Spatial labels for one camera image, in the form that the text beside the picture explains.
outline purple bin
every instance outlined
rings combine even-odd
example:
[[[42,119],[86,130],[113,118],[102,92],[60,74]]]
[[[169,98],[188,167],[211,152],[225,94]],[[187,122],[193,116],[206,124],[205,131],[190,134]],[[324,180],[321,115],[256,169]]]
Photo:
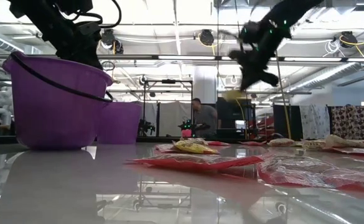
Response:
[[[16,55],[46,78],[74,90],[103,97],[111,78],[102,70],[46,57]],[[17,140],[33,149],[71,149],[90,145],[98,129],[97,100],[55,88],[25,71],[9,57],[3,68],[11,74]]]
[[[141,106],[114,102],[101,110],[97,135],[99,144],[135,144],[138,136]]]

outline man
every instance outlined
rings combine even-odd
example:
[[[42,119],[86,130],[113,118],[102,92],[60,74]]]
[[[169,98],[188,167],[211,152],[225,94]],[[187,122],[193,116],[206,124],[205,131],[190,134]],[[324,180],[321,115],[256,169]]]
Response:
[[[218,121],[218,113],[215,108],[202,105],[201,100],[198,98],[194,98],[192,100],[192,106],[194,110],[194,119],[195,124],[207,124],[210,127],[206,130],[196,131],[195,134],[197,137],[210,138],[217,131],[217,121]]]

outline ceiling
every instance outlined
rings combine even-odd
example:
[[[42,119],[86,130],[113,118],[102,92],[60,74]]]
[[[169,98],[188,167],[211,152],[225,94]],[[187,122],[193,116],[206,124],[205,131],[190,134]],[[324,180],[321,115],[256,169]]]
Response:
[[[251,7],[225,8],[219,11],[213,7],[210,0],[118,0],[122,9],[121,24],[114,28],[114,35],[122,42],[124,54],[133,55],[227,55],[232,49],[238,49],[238,44],[232,37],[225,37],[218,30],[228,30],[237,33],[239,26],[248,20],[260,20],[270,7],[257,7],[250,15]],[[91,12],[100,14],[104,24],[114,23],[118,19],[116,7],[110,0],[93,0]],[[292,40],[284,41],[279,48],[279,56],[286,57],[359,57],[358,50],[340,48],[334,54],[327,54],[327,48],[335,49],[329,42],[334,36],[339,37],[342,31],[352,31],[359,42],[364,42],[364,11],[339,12],[339,8],[318,8],[308,12],[303,20],[293,28]],[[80,18],[77,21],[90,20]],[[202,29],[211,29],[215,38],[214,47],[200,43],[198,35]],[[32,45],[43,54],[54,54],[55,49],[47,42],[35,37],[39,30],[25,16],[16,19],[9,11],[9,1],[0,0],[0,36],[16,46]],[[99,47],[98,54],[112,54]],[[138,78],[143,74],[148,79],[161,80],[164,78],[192,79],[194,64],[177,63],[165,64],[160,67],[138,66],[117,67],[108,73],[120,80],[112,90],[141,90]],[[320,70],[323,66],[291,66],[280,67],[281,78],[286,86],[293,85],[305,77]],[[219,65],[220,82],[218,89],[224,90],[236,86],[241,77],[237,64]],[[278,73],[277,66],[269,66],[269,72]],[[180,85],[164,86],[170,90],[185,90]],[[253,85],[250,91],[264,91],[270,88],[265,83]],[[118,100],[135,100],[136,98],[124,93],[117,93]],[[172,93],[167,100],[190,99],[186,93]]]

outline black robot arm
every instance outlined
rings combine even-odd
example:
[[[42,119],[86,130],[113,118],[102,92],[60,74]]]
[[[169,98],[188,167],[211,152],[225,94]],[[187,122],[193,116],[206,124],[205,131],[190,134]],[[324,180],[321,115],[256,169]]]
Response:
[[[74,24],[62,16],[88,12],[93,8],[91,0],[9,0],[10,11],[20,18],[26,15],[57,50],[56,55],[65,60],[84,63],[103,69],[96,48],[101,39],[97,22]]]
[[[278,77],[265,72],[267,64],[284,38],[291,38],[289,29],[308,10],[323,0],[283,0],[275,5],[259,22],[248,22],[240,32],[239,39],[250,44],[253,49],[229,53],[241,65],[243,75],[240,91],[262,80],[272,86],[279,82]]]

